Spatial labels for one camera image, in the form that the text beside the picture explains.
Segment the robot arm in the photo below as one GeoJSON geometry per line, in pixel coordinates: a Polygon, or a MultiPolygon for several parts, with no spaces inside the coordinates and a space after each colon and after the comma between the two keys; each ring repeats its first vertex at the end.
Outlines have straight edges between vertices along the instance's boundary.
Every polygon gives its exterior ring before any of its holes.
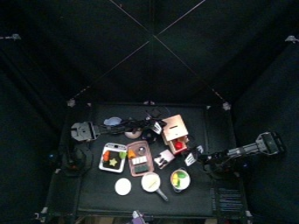
{"type": "Polygon", "coordinates": [[[250,156],[258,153],[272,156],[284,151],[286,147],[283,146],[278,134],[275,132],[266,132],[258,136],[255,143],[228,150],[227,156],[234,158],[236,156],[250,156]]]}
{"type": "Polygon", "coordinates": [[[238,158],[244,158],[256,154],[272,156],[284,151],[286,147],[279,135],[275,132],[266,132],[258,136],[256,141],[252,144],[231,150],[215,152],[210,155],[200,154],[198,160],[203,165],[216,167],[216,170],[220,172],[230,170],[230,162],[235,161],[238,158]]]}

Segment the black fabric wall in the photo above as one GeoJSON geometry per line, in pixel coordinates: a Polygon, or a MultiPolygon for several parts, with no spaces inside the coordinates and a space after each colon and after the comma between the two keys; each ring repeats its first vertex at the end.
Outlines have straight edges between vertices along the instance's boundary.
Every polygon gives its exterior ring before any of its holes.
{"type": "MultiPolygon", "coordinates": [[[[0,30],[9,32],[0,22],[0,30]]],[[[47,199],[67,102],[13,41],[0,41],[0,222],[33,223],[47,199]]]]}
{"type": "Polygon", "coordinates": [[[298,222],[296,0],[1,1],[1,221],[29,221],[45,200],[43,158],[65,101],[232,104],[239,144],[275,130],[288,152],[254,158],[254,212],[298,222]]]}
{"type": "Polygon", "coordinates": [[[254,157],[247,179],[251,212],[280,223],[299,223],[299,45],[290,44],[235,103],[235,133],[240,144],[276,131],[287,152],[276,157],[254,157]]]}

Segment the white object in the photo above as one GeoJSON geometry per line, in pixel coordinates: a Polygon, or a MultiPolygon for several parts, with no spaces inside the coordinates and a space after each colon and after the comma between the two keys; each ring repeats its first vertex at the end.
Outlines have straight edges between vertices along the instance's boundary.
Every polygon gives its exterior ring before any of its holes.
{"type": "Polygon", "coordinates": [[[172,176],[171,176],[171,183],[172,183],[172,189],[179,193],[182,190],[184,190],[190,184],[191,184],[191,176],[188,174],[188,172],[180,168],[179,170],[176,170],[174,173],[172,173],[172,176]],[[184,178],[179,178],[180,179],[180,185],[179,186],[175,186],[174,185],[174,174],[178,173],[178,176],[180,177],[180,173],[184,174],[184,178]]]}
{"type": "Polygon", "coordinates": [[[187,164],[187,166],[192,165],[196,162],[196,159],[192,155],[192,153],[190,153],[188,157],[184,159],[184,163],[187,164]]]}
{"type": "Polygon", "coordinates": [[[131,182],[127,178],[121,178],[117,182],[116,182],[116,193],[119,195],[127,195],[131,192],[131,182]]]}
{"type": "Polygon", "coordinates": [[[159,175],[155,172],[148,172],[143,178],[142,178],[142,186],[144,188],[144,190],[150,193],[152,192],[158,192],[160,194],[160,196],[163,197],[163,199],[166,201],[168,201],[168,198],[166,197],[163,191],[160,190],[160,184],[162,184],[162,180],[159,175]]]}
{"type": "Polygon", "coordinates": [[[136,157],[132,159],[132,164],[133,165],[140,165],[142,163],[146,163],[147,159],[146,159],[146,156],[142,156],[142,157],[136,157]]]}
{"type": "Polygon", "coordinates": [[[125,137],[131,139],[136,139],[142,136],[143,131],[138,130],[135,133],[133,132],[125,132],[125,137]]]}
{"type": "Polygon", "coordinates": [[[104,150],[103,150],[103,154],[101,154],[100,161],[99,161],[99,166],[97,166],[97,168],[103,171],[121,172],[124,170],[124,165],[125,165],[127,159],[123,158],[120,160],[120,166],[119,166],[117,170],[104,167],[103,155],[105,154],[107,151],[127,152],[127,147],[123,144],[119,144],[119,143],[107,143],[105,146],[104,146],[104,150]]]}

